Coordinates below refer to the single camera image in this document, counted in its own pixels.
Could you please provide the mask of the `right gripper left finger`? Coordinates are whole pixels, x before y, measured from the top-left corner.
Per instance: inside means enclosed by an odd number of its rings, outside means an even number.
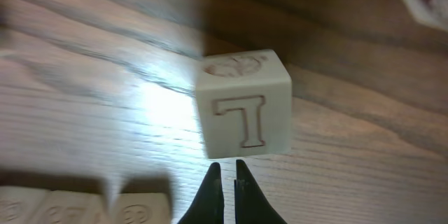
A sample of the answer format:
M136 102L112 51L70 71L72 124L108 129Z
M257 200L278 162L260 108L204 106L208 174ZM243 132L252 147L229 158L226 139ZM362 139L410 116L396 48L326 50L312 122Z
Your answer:
M224 224L224 195L221 166L213 162L190 207L178 224Z

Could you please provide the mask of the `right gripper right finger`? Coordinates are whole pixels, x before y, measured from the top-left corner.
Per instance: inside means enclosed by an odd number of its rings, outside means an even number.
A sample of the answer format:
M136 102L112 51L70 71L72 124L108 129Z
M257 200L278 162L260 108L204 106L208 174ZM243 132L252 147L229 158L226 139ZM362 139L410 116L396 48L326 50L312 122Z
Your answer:
M234 212L236 224L286 224L264 196L243 160L236 160Z

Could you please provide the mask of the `blue P block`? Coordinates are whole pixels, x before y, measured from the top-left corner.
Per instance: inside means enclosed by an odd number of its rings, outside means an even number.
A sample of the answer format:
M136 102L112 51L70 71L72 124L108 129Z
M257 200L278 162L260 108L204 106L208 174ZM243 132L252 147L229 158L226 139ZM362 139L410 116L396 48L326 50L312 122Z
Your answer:
M292 80L273 50L206 57L195 99L208 158L290 149Z

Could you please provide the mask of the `red I block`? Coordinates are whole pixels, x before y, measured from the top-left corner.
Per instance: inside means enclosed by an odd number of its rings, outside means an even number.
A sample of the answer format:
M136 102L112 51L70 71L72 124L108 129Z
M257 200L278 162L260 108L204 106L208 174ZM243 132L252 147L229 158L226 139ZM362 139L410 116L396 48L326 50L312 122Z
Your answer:
M170 224L171 208L163 193L124 193L111 209L113 224Z

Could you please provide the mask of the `green R block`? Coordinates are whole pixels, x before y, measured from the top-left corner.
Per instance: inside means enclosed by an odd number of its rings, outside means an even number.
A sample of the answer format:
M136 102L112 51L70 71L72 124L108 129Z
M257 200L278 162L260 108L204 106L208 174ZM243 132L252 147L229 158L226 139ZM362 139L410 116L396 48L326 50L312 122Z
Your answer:
M107 224L110 222L101 196L61 190L49 192L28 220L31 224Z

